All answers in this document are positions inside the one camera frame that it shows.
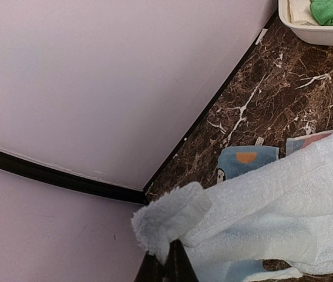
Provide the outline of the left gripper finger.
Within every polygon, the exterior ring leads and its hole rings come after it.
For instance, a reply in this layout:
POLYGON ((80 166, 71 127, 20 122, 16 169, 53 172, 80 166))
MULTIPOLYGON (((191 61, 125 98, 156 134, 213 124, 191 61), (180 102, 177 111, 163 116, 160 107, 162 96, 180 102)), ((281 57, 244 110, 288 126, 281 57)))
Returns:
POLYGON ((134 282, 198 282, 190 260, 180 240, 170 243, 165 263, 146 253, 134 282))

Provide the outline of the large light blue towel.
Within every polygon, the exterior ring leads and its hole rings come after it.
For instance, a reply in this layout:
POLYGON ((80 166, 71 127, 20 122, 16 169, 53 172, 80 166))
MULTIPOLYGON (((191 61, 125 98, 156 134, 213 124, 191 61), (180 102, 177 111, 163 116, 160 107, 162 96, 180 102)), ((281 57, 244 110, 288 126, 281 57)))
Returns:
POLYGON ((199 281, 333 273, 333 133, 208 189, 192 182, 137 211, 141 247, 165 263, 180 240, 199 281))

